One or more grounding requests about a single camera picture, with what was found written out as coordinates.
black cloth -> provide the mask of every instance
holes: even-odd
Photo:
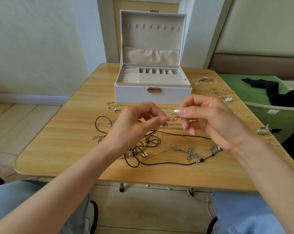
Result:
[[[250,84],[254,88],[266,89],[269,102],[273,106],[294,108],[294,90],[290,90],[286,94],[279,94],[279,82],[267,81],[263,79],[242,79],[243,82]]]

gold clasp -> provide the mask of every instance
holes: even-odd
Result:
[[[158,87],[149,87],[149,88],[147,89],[147,92],[148,92],[148,93],[160,93],[160,91],[161,91],[161,89],[158,88]]]

white jewelry box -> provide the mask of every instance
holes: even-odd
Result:
[[[120,11],[119,103],[180,104],[192,87],[180,63],[185,14]]]

left hand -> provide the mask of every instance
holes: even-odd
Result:
[[[124,108],[103,143],[109,143],[117,152],[116,158],[133,148],[149,131],[165,125],[170,118],[153,102],[141,103]]]

door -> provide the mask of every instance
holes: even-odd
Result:
[[[130,11],[159,11],[168,13],[178,13],[178,3],[163,3],[152,1],[129,1],[129,0],[113,0],[113,11],[115,18],[115,33],[118,49],[118,60],[120,62],[120,50],[121,50],[121,25],[120,25],[120,10]]]

